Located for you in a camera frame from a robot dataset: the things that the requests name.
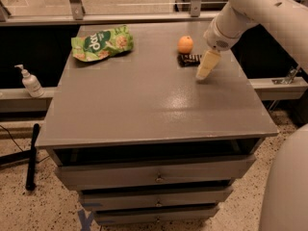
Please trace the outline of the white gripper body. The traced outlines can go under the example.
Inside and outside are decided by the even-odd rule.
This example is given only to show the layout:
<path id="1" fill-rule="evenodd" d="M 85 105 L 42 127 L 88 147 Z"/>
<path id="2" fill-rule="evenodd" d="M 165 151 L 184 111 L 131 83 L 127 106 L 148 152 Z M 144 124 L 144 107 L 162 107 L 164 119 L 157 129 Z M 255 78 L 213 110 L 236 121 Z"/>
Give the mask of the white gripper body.
<path id="1" fill-rule="evenodd" d="M 230 38 L 224 36 L 218 29 L 216 21 L 213 19 L 209 24 L 209 27 L 204 32 L 203 37 L 205 38 L 208 46 L 211 49 L 217 51 L 226 51 L 229 50 L 233 45 L 235 45 L 239 38 Z"/>

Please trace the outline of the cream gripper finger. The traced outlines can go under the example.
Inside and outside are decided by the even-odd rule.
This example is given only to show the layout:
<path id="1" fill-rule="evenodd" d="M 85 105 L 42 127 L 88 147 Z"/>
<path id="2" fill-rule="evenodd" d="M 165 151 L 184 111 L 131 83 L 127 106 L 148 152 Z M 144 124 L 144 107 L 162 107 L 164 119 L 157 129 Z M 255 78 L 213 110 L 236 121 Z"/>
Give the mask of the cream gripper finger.
<path id="1" fill-rule="evenodd" d="M 221 58 L 220 53 L 217 50 L 206 50 L 201 57 L 200 64 L 196 71 L 196 79 L 204 80 L 211 71 L 216 67 Z"/>

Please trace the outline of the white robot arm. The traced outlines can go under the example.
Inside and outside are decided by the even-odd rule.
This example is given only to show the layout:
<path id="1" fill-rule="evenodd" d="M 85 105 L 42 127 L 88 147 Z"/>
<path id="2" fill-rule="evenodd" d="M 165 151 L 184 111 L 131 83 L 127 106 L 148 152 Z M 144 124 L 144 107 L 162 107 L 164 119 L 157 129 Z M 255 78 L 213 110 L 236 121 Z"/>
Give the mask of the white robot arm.
<path id="1" fill-rule="evenodd" d="M 248 29 L 262 25 L 303 69 L 308 67 L 308 7 L 294 0 L 228 0 L 204 33 L 208 48 L 196 78 L 203 80 Z"/>

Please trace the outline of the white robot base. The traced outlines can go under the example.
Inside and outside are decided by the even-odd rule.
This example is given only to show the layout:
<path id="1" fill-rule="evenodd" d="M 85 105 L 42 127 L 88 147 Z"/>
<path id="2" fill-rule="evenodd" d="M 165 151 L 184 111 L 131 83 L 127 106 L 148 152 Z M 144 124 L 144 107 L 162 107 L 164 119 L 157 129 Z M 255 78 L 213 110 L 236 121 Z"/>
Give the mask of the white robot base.
<path id="1" fill-rule="evenodd" d="M 308 124 L 283 142 L 272 162 L 258 231 L 308 231 Z"/>

